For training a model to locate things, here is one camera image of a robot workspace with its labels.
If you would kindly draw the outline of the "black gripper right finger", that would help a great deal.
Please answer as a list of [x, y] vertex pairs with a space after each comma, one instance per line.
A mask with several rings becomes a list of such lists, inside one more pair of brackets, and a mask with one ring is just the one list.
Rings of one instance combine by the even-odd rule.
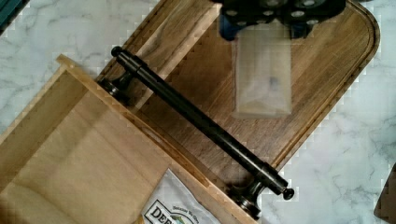
[[306, 38], [315, 25], [339, 15], [346, 0], [287, 0], [281, 8], [281, 23], [290, 29], [290, 38]]

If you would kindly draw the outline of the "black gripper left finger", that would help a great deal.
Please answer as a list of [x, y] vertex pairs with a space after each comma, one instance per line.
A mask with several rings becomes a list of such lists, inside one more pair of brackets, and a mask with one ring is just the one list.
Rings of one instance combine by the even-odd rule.
[[282, 7], [282, 0], [219, 0], [219, 34], [235, 40], [243, 29], [260, 23], [269, 23]]

